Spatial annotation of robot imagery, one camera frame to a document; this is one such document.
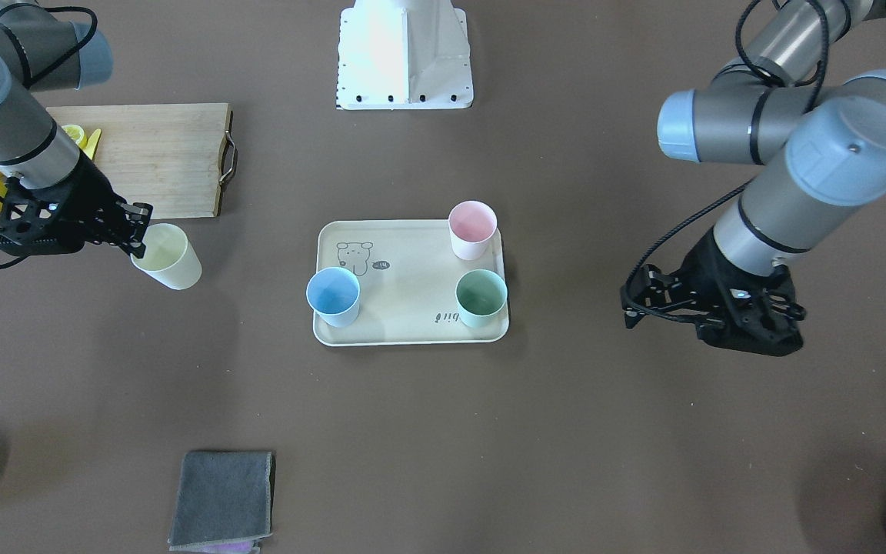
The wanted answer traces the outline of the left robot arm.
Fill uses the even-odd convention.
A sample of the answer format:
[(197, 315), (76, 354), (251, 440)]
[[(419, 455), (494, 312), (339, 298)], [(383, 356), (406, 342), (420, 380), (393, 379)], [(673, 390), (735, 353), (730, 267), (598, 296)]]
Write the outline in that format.
[(826, 87), (829, 52), (886, 1), (785, 1), (704, 90), (675, 92), (657, 137), (669, 158), (761, 172), (671, 273), (639, 259), (620, 288), (625, 326), (648, 316), (708, 345), (760, 355), (803, 346), (791, 264), (886, 194), (886, 69)]

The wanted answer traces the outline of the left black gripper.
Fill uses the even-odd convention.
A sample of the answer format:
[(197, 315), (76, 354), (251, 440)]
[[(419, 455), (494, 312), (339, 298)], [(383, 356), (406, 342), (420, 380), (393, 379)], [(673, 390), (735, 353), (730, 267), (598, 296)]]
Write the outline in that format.
[(788, 355), (803, 347), (798, 323), (808, 314), (797, 302), (790, 268), (752, 275), (724, 258), (707, 232), (671, 274), (640, 264), (620, 288), (625, 325), (647, 315), (689, 323), (710, 346), (761, 355)]

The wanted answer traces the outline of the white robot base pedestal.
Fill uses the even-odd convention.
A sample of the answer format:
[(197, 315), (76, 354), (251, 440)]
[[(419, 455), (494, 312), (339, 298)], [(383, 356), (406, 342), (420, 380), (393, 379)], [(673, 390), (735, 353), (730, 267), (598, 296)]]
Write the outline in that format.
[(335, 107), (470, 108), (467, 14), (450, 1), (356, 1), (340, 14)]

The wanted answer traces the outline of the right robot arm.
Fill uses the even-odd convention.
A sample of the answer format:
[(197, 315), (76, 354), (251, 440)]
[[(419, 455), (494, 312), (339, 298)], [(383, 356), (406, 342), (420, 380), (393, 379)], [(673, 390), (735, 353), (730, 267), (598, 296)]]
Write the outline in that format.
[(34, 97), (112, 76), (112, 47), (96, 15), (70, 22), (59, 20), (59, 13), (35, 1), (0, 1), (0, 172), (6, 187), (0, 252), (15, 265), (108, 243), (143, 257), (151, 205), (129, 204), (116, 194)]

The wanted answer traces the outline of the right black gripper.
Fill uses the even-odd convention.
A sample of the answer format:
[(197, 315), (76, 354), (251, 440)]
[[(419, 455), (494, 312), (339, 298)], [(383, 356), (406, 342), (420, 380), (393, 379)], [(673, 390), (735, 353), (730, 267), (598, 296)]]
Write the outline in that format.
[(145, 253), (152, 205), (127, 203), (85, 154), (58, 185), (27, 189), (9, 178), (6, 189), (0, 250), (7, 255), (69, 255), (87, 242), (109, 243), (127, 255)]

